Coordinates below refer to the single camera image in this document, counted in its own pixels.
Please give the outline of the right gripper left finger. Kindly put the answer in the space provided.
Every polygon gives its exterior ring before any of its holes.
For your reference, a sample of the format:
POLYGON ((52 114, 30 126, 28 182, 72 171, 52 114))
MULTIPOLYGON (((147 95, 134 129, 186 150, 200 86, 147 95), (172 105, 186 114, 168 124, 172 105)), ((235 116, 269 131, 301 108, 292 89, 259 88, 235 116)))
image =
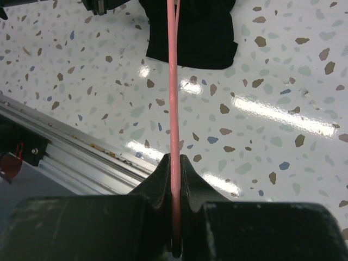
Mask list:
POLYGON ((1 233, 1 260, 164 260, 171 251, 168 154, 126 195, 26 199, 1 233))

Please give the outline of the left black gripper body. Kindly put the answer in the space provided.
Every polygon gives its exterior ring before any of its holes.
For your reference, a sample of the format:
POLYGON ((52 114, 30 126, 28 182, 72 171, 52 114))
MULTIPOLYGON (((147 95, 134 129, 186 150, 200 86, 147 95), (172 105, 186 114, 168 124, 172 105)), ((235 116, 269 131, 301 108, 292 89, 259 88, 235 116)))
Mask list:
POLYGON ((87 11, 94 15, 105 15, 108 10, 116 9, 130 0, 82 0, 87 11))

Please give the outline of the pink wire hanger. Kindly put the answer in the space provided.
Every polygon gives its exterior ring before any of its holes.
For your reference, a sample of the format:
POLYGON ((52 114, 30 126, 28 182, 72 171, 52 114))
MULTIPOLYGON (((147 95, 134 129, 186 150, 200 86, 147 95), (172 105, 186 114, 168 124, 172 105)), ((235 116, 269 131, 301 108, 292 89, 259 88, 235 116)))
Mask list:
POLYGON ((172 204, 172 247, 181 248, 181 166, 178 123, 177 34, 180 2, 167 1, 169 44, 170 178, 172 204))

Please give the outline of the black underwear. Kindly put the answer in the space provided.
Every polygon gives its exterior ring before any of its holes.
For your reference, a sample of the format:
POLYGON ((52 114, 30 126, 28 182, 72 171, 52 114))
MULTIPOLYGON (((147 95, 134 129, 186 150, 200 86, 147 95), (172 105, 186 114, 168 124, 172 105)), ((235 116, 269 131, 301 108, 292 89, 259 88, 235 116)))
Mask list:
MULTIPOLYGON (((168 62, 166 1, 140 1, 150 24, 146 55, 168 62)), ((235 0, 180 1, 177 63, 179 66, 222 70, 232 66, 234 41, 231 11, 235 0)))

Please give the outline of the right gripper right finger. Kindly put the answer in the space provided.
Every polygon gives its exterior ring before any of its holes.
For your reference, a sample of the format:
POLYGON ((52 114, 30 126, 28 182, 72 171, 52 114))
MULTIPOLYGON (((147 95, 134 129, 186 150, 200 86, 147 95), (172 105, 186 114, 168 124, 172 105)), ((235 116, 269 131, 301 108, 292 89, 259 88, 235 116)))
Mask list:
POLYGON ((181 172, 183 260, 347 260, 324 206, 230 201, 184 155, 181 172))

